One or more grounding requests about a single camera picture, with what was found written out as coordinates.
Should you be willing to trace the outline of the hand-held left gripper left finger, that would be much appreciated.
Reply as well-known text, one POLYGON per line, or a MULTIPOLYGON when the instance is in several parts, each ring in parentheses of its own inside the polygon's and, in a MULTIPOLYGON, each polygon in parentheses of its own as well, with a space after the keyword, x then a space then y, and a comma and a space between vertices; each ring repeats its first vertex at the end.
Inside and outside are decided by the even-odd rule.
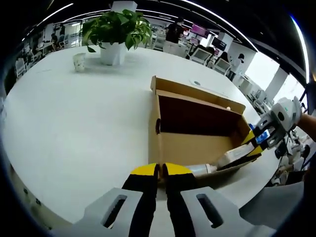
POLYGON ((159 165, 135 168, 122 188, 112 188, 84 210, 76 237, 147 237, 156 210, 159 165))

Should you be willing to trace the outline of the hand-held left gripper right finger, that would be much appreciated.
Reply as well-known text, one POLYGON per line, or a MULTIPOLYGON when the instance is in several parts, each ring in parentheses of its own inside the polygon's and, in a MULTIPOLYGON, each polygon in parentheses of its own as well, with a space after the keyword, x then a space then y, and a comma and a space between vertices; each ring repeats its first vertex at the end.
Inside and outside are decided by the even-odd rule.
POLYGON ((242 237, 238 207, 210 187, 199 188, 186 167, 165 163, 167 208, 177 237, 242 237))

